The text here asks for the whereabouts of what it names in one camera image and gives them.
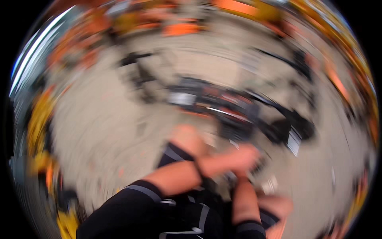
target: concrete floor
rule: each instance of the concrete floor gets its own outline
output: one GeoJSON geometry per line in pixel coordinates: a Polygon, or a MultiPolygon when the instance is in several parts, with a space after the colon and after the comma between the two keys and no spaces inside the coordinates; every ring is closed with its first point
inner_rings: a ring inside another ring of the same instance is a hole
{"type": "MultiPolygon", "coordinates": [[[[166,82],[176,82],[174,73],[178,73],[236,88],[250,84],[312,119],[317,137],[302,144],[297,157],[284,146],[272,145],[260,133],[253,143],[269,155],[267,167],[254,183],[275,176],[275,193],[291,197],[295,205],[283,239],[314,238],[332,217],[341,215],[349,206],[352,179],[361,173],[363,159],[371,151],[369,141],[361,129],[348,122],[338,94],[322,72],[315,77],[318,114],[310,115],[305,100],[296,99],[288,87],[290,79],[303,84],[303,78],[283,62],[245,49],[255,46],[288,57],[286,48],[261,25],[242,21],[219,14],[211,23],[211,32],[170,38],[160,33],[144,34],[130,37],[125,48],[143,52],[165,48],[173,68],[161,66],[159,57],[144,62],[166,82]],[[243,70],[243,62],[250,63],[252,72],[243,70]],[[276,87],[268,86],[266,81],[274,82],[276,87]]],[[[320,44],[333,53],[341,79],[350,81],[342,56],[325,42],[320,44]]],[[[306,48],[322,59],[309,44],[306,48]]],[[[99,62],[77,76],[60,99],[53,119],[54,148],[65,185],[75,187],[89,214],[118,189],[155,168],[174,125],[190,123],[201,132],[215,131],[211,122],[183,115],[172,106],[141,103],[125,76],[132,66],[116,67],[122,51],[116,47],[104,49],[99,62]]],[[[261,108],[261,116],[266,121],[281,117],[267,107],[261,108]]]]}

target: person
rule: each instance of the person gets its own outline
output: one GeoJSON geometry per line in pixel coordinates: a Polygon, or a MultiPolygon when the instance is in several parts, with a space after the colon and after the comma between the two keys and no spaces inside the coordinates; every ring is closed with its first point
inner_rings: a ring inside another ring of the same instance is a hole
{"type": "Polygon", "coordinates": [[[179,125],[158,168],[108,199],[77,229],[77,238],[266,238],[292,211],[290,199],[257,197],[246,176],[259,158],[242,143],[210,155],[196,128],[179,125]],[[237,177],[232,201],[223,202],[209,178],[237,177]]]}

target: gray floor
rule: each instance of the gray floor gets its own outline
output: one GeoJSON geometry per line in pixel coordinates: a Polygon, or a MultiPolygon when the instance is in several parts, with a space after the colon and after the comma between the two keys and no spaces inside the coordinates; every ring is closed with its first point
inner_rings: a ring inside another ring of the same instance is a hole
{"type": "MultiPolygon", "coordinates": [[[[260,133],[253,142],[269,154],[268,166],[254,179],[255,184],[275,176],[276,193],[291,197],[295,205],[283,238],[314,238],[333,216],[349,206],[352,179],[362,171],[364,156],[371,150],[369,141],[363,131],[348,122],[340,98],[322,72],[315,77],[318,115],[309,115],[307,103],[295,99],[295,93],[288,87],[290,79],[303,84],[303,78],[276,59],[249,54],[245,46],[286,57],[288,51],[264,27],[252,23],[249,25],[254,26],[247,26],[241,21],[223,14],[212,22],[212,32],[171,38],[162,38],[160,33],[139,35],[131,37],[126,48],[146,52],[165,48],[173,68],[161,65],[159,57],[144,62],[167,82],[176,82],[174,74],[178,73],[236,88],[252,84],[257,91],[285,107],[293,105],[312,119],[317,137],[301,145],[297,157],[286,147],[272,145],[260,133]],[[244,61],[250,62],[252,73],[243,70],[244,61]],[[274,82],[276,87],[268,86],[266,81],[274,82]]],[[[333,47],[313,37],[321,47],[331,50],[341,79],[350,88],[351,84],[346,83],[350,79],[344,70],[345,60],[333,47]]],[[[309,44],[306,48],[322,59],[320,52],[309,44]]],[[[154,169],[174,125],[190,123],[201,132],[215,131],[211,122],[183,115],[172,106],[141,103],[125,76],[133,69],[116,68],[121,52],[116,47],[103,50],[99,62],[77,76],[55,110],[54,144],[65,183],[77,189],[88,213],[118,189],[154,169]]],[[[267,107],[261,111],[265,120],[281,117],[267,107]]]]}

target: black sleeve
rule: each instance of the black sleeve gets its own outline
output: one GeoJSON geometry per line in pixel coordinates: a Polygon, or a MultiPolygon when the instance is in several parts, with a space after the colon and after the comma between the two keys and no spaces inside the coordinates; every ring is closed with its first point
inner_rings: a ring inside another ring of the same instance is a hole
{"type": "Polygon", "coordinates": [[[156,186],[143,180],[136,181],[95,210],[78,227],[77,238],[110,238],[113,231],[132,225],[162,199],[156,186]]]}
{"type": "Polygon", "coordinates": [[[265,229],[257,221],[244,221],[236,226],[236,239],[265,239],[265,229]]]}

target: forearm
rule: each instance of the forearm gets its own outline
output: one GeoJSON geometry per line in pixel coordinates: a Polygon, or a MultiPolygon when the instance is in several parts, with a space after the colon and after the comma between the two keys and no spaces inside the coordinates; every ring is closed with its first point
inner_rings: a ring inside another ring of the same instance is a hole
{"type": "Polygon", "coordinates": [[[238,178],[233,198],[232,223],[237,225],[246,220],[261,222],[257,196],[247,178],[238,178]]]}
{"type": "MultiPolygon", "coordinates": [[[[205,177],[214,177],[231,169],[229,159],[224,155],[201,158],[197,163],[205,177]]],[[[166,196],[187,192],[202,182],[192,161],[171,163],[142,180],[154,184],[166,196]]]]}

